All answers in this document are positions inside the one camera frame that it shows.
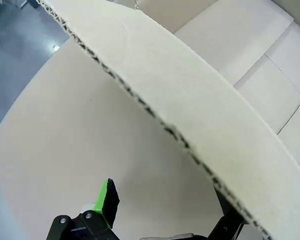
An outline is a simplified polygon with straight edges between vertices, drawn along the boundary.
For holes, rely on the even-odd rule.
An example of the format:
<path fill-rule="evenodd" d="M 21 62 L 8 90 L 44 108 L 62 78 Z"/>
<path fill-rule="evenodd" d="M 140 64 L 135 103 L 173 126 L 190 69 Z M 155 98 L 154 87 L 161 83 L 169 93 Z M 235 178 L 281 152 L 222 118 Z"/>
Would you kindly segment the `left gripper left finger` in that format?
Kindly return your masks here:
<path fill-rule="evenodd" d="M 47 235 L 48 240 L 117 240 L 112 231 L 120 199 L 114 181 L 104 181 L 93 207 L 75 218 L 58 215 Z"/>

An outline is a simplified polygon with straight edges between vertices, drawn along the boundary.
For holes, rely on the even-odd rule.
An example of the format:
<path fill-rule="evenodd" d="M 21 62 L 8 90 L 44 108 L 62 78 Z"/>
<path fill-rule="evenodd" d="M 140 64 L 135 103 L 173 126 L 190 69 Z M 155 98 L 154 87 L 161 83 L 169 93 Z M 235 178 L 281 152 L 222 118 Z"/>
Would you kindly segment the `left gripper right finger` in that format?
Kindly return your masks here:
<path fill-rule="evenodd" d="M 236 240 L 246 221 L 216 188 L 214 190 L 223 216 L 219 219 L 207 240 Z"/>

